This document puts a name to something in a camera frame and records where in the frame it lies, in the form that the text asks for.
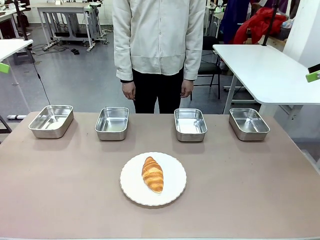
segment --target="croissant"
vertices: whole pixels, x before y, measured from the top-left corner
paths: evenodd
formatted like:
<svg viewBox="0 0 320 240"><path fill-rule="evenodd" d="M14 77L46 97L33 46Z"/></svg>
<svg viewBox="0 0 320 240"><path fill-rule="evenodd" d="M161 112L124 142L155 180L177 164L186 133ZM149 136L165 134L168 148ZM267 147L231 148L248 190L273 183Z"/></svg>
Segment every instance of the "croissant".
<svg viewBox="0 0 320 240"><path fill-rule="evenodd" d="M164 189L164 173L161 166L151 157L147 157L143 168L142 178L144 183L155 193L161 193Z"/></svg>

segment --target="person's right hand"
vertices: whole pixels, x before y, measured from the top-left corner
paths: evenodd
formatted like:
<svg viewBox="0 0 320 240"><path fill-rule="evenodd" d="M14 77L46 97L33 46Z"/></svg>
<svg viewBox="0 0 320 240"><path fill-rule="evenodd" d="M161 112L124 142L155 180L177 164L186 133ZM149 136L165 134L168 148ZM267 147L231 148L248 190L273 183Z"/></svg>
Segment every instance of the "person's right hand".
<svg viewBox="0 0 320 240"><path fill-rule="evenodd" d="M125 95L125 97L129 100L135 101L136 97L136 85L135 83L128 82L128 83L122 83L122 92Z"/></svg>

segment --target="red cloth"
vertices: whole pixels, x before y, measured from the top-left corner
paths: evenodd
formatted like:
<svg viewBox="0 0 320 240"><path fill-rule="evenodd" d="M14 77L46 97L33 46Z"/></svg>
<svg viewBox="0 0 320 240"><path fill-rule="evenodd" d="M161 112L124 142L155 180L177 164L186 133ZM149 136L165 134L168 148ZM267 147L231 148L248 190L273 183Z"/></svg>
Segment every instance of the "red cloth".
<svg viewBox="0 0 320 240"><path fill-rule="evenodd" d="M248 21L244 22L235 34L233 44L244 44L248 39L247 29L251 30L252 44L256 44L261 37L267 33L273 14L273 9L262 7ZM287 18L282 15L275 15L270 34L278 34L281 25Z"/></svg>

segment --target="green object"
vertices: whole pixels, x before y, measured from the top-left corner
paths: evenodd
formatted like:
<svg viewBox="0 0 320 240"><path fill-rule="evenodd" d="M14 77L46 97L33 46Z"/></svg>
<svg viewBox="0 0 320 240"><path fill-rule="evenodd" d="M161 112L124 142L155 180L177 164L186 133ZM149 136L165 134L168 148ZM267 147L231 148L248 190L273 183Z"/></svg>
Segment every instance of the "green object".
<svg viewBox="0 0 320 240"><path fill-rule="evenodd" d="M0 62L0 73L8 74L10 70L10 66Z"/></svg>
<svg viewBox="0 0 320 240"><path fill-rule="evenodd" d="M320 80L320 70L307 74L305 75L305 77L308 83L311 83L316 80Z"/></svg>

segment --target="stainless steel tray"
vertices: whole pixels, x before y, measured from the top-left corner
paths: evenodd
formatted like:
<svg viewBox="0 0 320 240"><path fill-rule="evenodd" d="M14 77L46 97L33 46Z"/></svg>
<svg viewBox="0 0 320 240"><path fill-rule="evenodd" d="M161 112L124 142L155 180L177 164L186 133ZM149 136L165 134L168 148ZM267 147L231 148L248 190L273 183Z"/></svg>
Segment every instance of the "stainless steel tray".
<svg viewBox="0 0 320 240"><path fill-rule="evenodd" d="M73 109L69 105L46 106L29 124L29 129L39 139L59 139L74 119Z"/></svg>
<svg viewBox="0 0 320 240"><path fill-rule="evenodd" d="M174 111L176 137L180 142L202 142L207 132L202 112L198 109L179 108Z"/></svg>
<svg viewBox="0 0 320 240"><path fill-rule="evenodd" d="M270 132L259 113L251 108L230 109L229 122L241 141L263 141Z"/></svg>
<svg viewBox="0 0 320 240"><path fill-rule="evenodd" d="M105 107L96 121L95 131L101 141L121 141L126 138L129 109Z"/></svg>

